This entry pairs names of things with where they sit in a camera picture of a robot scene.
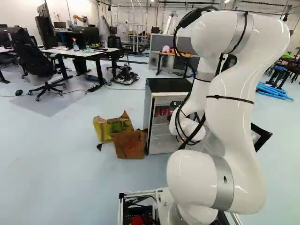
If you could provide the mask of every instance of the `brown paper bag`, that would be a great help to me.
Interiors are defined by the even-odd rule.
[[[96,116],[93,124],[100,143],[112,142],[115,133],[134,131],[131,120],[125,111],[120,117],[109,120]]]
[[[118,158],[143,159],[147,130],[113,134]]]

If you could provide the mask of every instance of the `floor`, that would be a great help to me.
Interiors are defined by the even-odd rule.
[[[65,64],[68,73],[75,74],[72,62],[67,59]],[[101,65],[106,73],[110,62],[102,61]],[[134,86],[127,87],[135,90],[107,89],[126,88],[114,84],[87,95],[82,93],[52,116],[16,105],[15,97],[0,97],[0,224],[113,225],[117,222],[119,192],[167,185],[169,154],[122,160],[116,158],[112,143],[103,145],[101,152],[96,148],[98,139],[92,125],[95,116],[114,118],[126,110],[134,128],[142,128],[144,82],[146,77],[156,77],[156,71],[148,70],[148,65],[131,66],[141,77]],[[88,67],[95,73],[92,62]],[[32,88],[19,78],[21,68],[1,70],[11,83],[0,83],[0,95],[14,95],[17,89],[26,93]],[[177,78],[164,73],[160,77]],[[81,88],[92,85],[81,77],[72,80],[83,83]],[[291,97],[300,98],[297,82],[287,82],[284,88]],[[70,102],[75,93],[55,97],[58,102]],[[53,98],[50,96],[45,95],[42,101]],[[39,104],[33,96],[18,98]],[[49,104],[58,107],[55,102]],[[241,216],[244,225],[281,225],[298,218],[299,112],[298,101],[256,95],[253,122],[274,134],[257,154],[267,181],[268,201],[259,213]]]

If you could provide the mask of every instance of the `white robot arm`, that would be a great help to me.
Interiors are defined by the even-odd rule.
[[[172,212],[189,225],[201,225],[211,223],[218,210],[253,214],[263,207],[266,191],[251,137],[251,113],[258,82],[290,41],[288,27],[275,17],[213,11],[196,23],[191,41],[202,58],[179,119],[189,136],[198,123],[185,117],[205,112],[207,131],[202,127],[193,140],[209,142],[209,131],[220,144],[208,151],[179,150],[169,158],[167,182],[175,200],[170,224],[175,224]],[[221,53],[234,54],[238,62],[214,78]],[[175,117],[173,113],[170,131],[177,135]]]
[[[77,26],[77,20],[83,22],[85,25],[89,26],[89,20],[88,17],[83,15],[82,17],[78,16],[78,15],[73,15],[73,20],[74,20],[74,25],[73,26]]]

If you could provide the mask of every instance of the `computer mouse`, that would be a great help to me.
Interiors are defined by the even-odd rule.
[[[16,92],[15,92],[15,95],[16,96],[20,96],[20,95],[22,95],[23,94],[23,90],[17,90]]]

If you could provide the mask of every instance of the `mini fridge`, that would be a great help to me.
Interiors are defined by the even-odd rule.
[[[169,130],[169,121],[178,103],[192,84],[183,78],[147,78],[143,128],[148,129],[146,154],[170,153],[181,143]]]

